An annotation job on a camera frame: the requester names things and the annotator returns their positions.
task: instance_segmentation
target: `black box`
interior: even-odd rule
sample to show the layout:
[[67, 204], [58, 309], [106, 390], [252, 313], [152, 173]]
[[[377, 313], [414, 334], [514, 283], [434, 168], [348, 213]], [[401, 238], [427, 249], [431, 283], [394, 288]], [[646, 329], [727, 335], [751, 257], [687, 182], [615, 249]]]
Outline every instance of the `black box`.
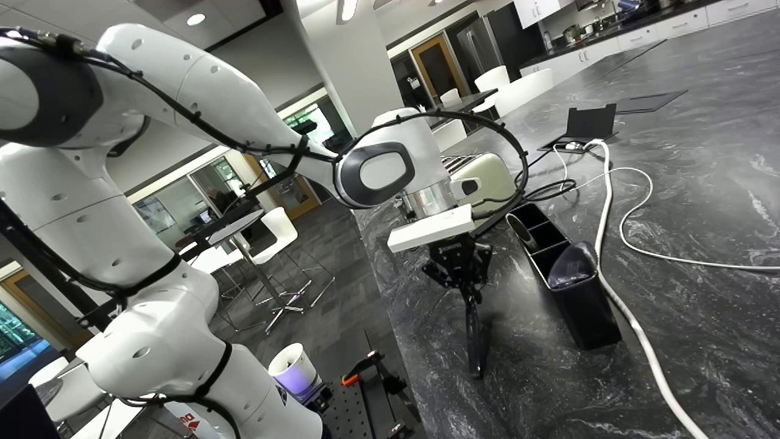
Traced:
[[596, 261], [590, 245], [571, 244], [535, 204], [514, 210], [509, 223], [574, 343], [579, 348], [616, 343], [620, 326], [595, 272]]

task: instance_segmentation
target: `ceiling light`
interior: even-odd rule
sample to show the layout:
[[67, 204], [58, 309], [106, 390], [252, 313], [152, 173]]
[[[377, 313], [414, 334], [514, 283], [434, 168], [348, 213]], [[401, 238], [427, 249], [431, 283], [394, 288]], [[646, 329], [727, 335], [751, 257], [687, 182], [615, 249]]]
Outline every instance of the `ceiling light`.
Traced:
[[200, 21], [204, 21], [204, 13], [191, 13], [187, 17], [187, 26], [198, 26]]
[[348, 21], [356, 17], [359, 0], [340, 0], [338, 21]]

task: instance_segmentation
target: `marble table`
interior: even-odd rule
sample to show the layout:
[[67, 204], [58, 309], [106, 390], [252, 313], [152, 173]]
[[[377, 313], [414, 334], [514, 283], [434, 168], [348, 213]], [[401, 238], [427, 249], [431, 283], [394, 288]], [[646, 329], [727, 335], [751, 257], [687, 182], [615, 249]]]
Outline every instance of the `marble table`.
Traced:
[[[620, 52], [561, 82], [504, 122], [531, 151], [566, 128], [567, 107], [685, 89], [659, 112], [620, 113], [609, 138], [616, 162], [655, 177], [655, 194], [628, 235], [655, 250], [780, 262], [780, 13], [734, 21], [642, 52]], [[448, 152], [509, 149], [477, 131]], [[579, 159], [574, 179], [600, 176]], [[531, 188], [562, 177], [548, 155]], [[615, 217], [646, 193], [615, 176]], [[601, 182], [540, 206], [571, 240], [593, 240]], [[662, 405], [634, 334], [612, 348], [577, 350], [504, 227], [489, 235], [486, 288], [489, 355], [468, 381], [462, 302], [418, 262], [392, 256], [384, 238], [401, 220], [392, 206], [356, 212], [392, 331], [401, 348], [428, 435], [687, 435]], [[677, 399], [710, 435], [780, 435], [780, 276], [651, 261], [623, 249], [612, 220], [604, 272], [643, 322]]]
[[75, 366], [58, 374], [60, 390], [48, 399], [47, 412], [53, 423], [65, 422], [67, 417], [93, 407], [104, 398], [85, 366]]

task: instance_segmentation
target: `white cable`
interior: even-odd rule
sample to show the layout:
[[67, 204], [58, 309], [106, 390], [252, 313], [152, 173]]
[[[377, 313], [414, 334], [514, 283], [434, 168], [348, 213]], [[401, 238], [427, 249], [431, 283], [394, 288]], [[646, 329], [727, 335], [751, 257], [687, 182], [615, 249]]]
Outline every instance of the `white cable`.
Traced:
[[667, 385], [667, 381], [662, 374], [660, 360], [655, 355], [655, 348], [652, 348], [651, 338], [646, 335], [643, 326], [638, 323], [638, 320], [634, 316], [631, 307], [616, 294], [616, 290], [609, 284], [609, 281], [601, 272], [601, 245], [604, 245], [604, 232], [607, 232], [609, 210], [612, 210], [612, 176], [609, 176], [612, 159], [609, 159], [609, 145], [604, 142], [595, 138], [595, 142], [588, 142], [588, 145], [601, 145], [604, 149], [604, 188], [607, 188], [607, 194], [604, 194], [601, 220], [600, 220], [600, 227], [596, 227], [596, 233], [595, 233], [596, 276], [600, 276], [607, 294], [612, 298], [612, 302], [628, 320], [628, 323], [631, 323], [631, 329], [634, 329], [634, 334], [638, 338], [638, 346], [642, 346], [643, 355], [648, 359], [648, 366], [652, 371], [655, 385], [659, 385], [665, 405], [673, 410], [673, 415], [681, 418], [681, 423], [694, 439], [706, 439], [706, 433], [698, 427], [694, 418], [690, 418], [690, 415], [682, 410], [682, 405], [677, 402], [674, 393], [671, 390], [671, 385]]
[[561, 160], [561, 168], [562, 168], [562, 177], [567, 177], [567, 162], [562, 160], [562, 155], [557, 152], [557, 144], [554, 144], [554, 152], [555, 152], [555, 159]]
[[[643, 256], [648, 256], [648, 257], [659, 257], [659, 261], [673, 261], [673, 262], [687, 262], [687, 266], [705, 266], [705, 267], [752, 270], [752, 272], [777, 272], [777, 270], [780, 270], [780, 266], [752, 266], [752, 262], [724, 262], [724, 261], [682, 257], [682, 256], [659, 254], [659, 250], [635, 245], [635, 244], [628, 240], [628, 235], [627, 235], [627, 221], [631, 220], [631, 213], [634, 213], [635, 210], [642, 210], [642, 206], [652, 198], [655, 182], [652, 182], [652, 177], [651, 177], [646, 171], [634, 168], [634, 166], [616, 166], [616, 168], [612, 168], [612, 173], [638, 173], [638, 176], [648, 182], [648, 193], [642, 198], [642, 201], [635, 201], [631, 210], [627, 210], [627, 212], [620, 217], [620, 227], [616, 227], [620, 238], [621, 238], [621, 244], [628, 245], [631, 250], [643, 254]], [[590, 182], [595, 182], [595, 179], [601, 179], [601, 177], [604, 177], [604, 176], [590, 177], [590, 179], [585, 179], [585, 182], [577, 184], [577, 188], [585, 188], [585, 184], [590, 184]]]

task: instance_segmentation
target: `power cord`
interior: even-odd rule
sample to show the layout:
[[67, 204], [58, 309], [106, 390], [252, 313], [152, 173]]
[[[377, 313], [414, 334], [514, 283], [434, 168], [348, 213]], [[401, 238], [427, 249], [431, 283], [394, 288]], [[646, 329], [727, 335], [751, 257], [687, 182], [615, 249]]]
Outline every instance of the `power cord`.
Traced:
[[110, 399], [110, 405], [106, 405], [106, 410], [104, 410], [104, 418], [102, 418], [102, 427], [100, 427], [100, 433], [97, 433], [97, 439], [102, 439], [102, 433], [104, 433], [104, 427], [106, 427], [106, 418], [113, 417], [113, 410], [114, 410], [114, 398]]
[[609, 210], [612, 210], [612, 155], [609, 155], [609, 145], [600, 138], [595, 142], [588, 142], [585, 145], [600, 145], [604, 151], [604, 188], [607, 188], [607, 194], [604, 194], [604, 206], [601, 206], [601, 220], [600, 220], [600, 227], [596, 227], [596, 233], [595, 233], [595, 254], [596, 254], [596, 276], [609, 294], [609, 299], [620, 307], [620, 311], [628, 320], [635, 338], [638, 338], [638, 346], [643, 350], [643, 355], [648, 359], [648, 366], [651, 366], [651, 373], [652, 373], [652, 381], [660, 390], [660, 398], [665, 399], [665, 405], [673, 410], [673, 415], [681, 418], [681, 423], [694, 435], [694, 439], [706, 439], [706, 433], [699, 428], [699, 423], [685, 412], [685, 407], [677, 402], [673, 387], [667, 385], [665, 381], [665, 373], [662, 373], [662, 366], [655, 355], [655, 348], [651, 343], [651, 338], [646, 335], [642, 322], [635, 320], [635, 313], [631, 311], [631, 307], [620, 298], [620, 291], [609, 284], [609, 281], [604, 277], [604, 270], [601, 270], [601, 249], [604, 249], [604, 232], [607, 232], [607, 221], [609, 221]]
[[[671, 261], [671, 262], [685, 262], [685, 266], [702, 266], [702, 267], [722, 267], [722, 270], [752, 270], [752, 272], [777, 272], [780, 266], [756, 266], [756, 262], [729, 262], [729, 261], [705, 261], [705, 257], [685, 257], [685, 256], [673, 256], [673, 254], [659, 254], [659, 250], [651, 250], [651, 249], [643, 249], [634, 240], [628, 240], [628, 233], [627, 233], [627, 221], [642, 210], [648, 204], [648, 200], [652, 198], [655, 193], [655, 179], [635, 168], [635, 166], [616, 166], [612, 168], [612, 173], [635, 173], [642, 176], [646, 182], [648, 182], [648, 189], [646, 194], [634, 204], [628, 206], [621, 217], [620, 217], [620, 223], [616, 223], [616, 232], [620, 232], [620, 240], [623, 245], [628, 245], [631, 250], [642, 254], [642, 256], [648, 256], [648, 257], [659, 257], [659, 261]], [[601, 179], [604, 176], [596, 176], [596, 177], [590, 177], [585, 182], [579, 182], [579, 188], [585, 184], [593, 184], [595, 179]]]
[[[562, 177], [562, 179], [554, 179], [554, 182], [539, 184], [535, 189], [526, 193], [516, 206], [561, 198], [562, 193], [567, 193], [572, 188], [577, 188], [577, 182], [572, 177]], [[473, 206], [479, 206], [486, 201], [509, 201], [509, 200], [512, 198], [483, 198], [483, 200], [473, 201]], [[475, 212], [473, 213], [473, 220], [486, 220], [486, 217], [489, 217], [489, 212], [486, 212], [486, 213]]]

